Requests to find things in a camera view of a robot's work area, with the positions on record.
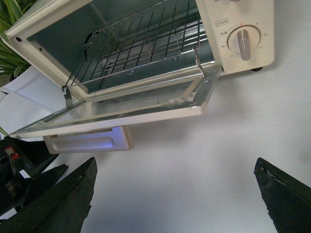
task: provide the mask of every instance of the green plant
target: green plant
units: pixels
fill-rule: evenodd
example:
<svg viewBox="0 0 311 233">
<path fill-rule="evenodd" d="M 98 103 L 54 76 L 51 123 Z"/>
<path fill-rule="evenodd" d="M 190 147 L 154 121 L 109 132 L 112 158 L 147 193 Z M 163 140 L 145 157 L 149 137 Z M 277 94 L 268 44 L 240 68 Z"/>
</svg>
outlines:
<svg viewBox="0 0 311 233">
<path fill-rule="evenodd" d="M 5 31 L 12 27 L 36 0 L 0 0 L 0 36 L 6 39 Z M 30 64 L 11 50 L 0 38 L 0 75 L 23 73 Z"/>
</svg>

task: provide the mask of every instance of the oven handle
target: oven handle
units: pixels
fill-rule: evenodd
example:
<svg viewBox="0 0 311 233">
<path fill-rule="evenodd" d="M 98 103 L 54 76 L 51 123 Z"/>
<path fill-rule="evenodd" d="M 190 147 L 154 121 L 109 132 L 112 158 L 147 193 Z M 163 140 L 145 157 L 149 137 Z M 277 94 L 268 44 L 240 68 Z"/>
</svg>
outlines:
<svg viewBox="0 0 311 233">
<path fill-rule="evenodd" d="M 73 133 L 43 137 L 51 154 L 130 150 L 134 140 L 128 126 L 96 132 Z"/>
</svg>

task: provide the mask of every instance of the red part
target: red part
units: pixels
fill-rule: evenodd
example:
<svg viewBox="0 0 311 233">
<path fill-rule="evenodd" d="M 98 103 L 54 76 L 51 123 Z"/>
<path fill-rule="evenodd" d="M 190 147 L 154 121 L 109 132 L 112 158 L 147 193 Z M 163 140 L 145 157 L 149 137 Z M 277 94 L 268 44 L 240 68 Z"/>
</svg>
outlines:
<svg viewBox="0 0 311 233">
<path fill-rule="evenodd" d="M 12 157 L 13 160 L 16 160 L 17 158 L 20 157 L 20 155 L 16 152 L 16 150 L 14 150 L 13 147 L 7 147 L 7 148 L 5 148 L 5 149 L 6 149 L 6 150 L 12 150 L 12 151 L 13 151 L 13 153 L 11 154 L 11 157 Z"/>
</svg>

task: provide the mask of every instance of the white surface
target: white surface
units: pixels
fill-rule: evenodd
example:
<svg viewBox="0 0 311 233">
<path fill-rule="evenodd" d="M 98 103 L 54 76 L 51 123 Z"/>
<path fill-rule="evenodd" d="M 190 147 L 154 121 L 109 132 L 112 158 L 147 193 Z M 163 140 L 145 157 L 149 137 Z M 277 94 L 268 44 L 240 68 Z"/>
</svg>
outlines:
<svg viewBox="0 0 311 233">
<path fill-rule="evenodd" d="M 311 4 L 275 7 L 275 62 L 220 78 L 206 114 L 133 126 L 130 151 L 57 158 L 69 174 L 96 157 L 83 233 L 276 233 L 253 169 L 263 157 L 311 186 Z"/>
<path fill-rule="evenodd" d="M 51 113 L 65 107 L 61 88 L 34 67 L 30 67 L 17 79 L 0 87 L 0 91 L 15 93 Z"/>
<path fill-rule="evenodd" d="M 0 91 L 0 103 L 6 97 L 6 94 Z"/>
</svg>

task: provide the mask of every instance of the oven foot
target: oven foot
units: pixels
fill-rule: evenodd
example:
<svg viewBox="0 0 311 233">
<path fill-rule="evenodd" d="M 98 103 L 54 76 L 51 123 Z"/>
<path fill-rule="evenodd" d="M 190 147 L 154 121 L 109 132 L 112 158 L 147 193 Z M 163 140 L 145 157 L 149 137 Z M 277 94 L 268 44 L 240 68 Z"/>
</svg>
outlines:
<svg viewBox="0 0 311 233">
<path fill-rule="evenodd" d="M 260 71 L 260 70 L 262 70 L 262 67 L 258 67 L 258 68 L 252 69 L 252 71 L 254 71 L 254 72 L 257 72 L 257 71 Z"/>
</svg>

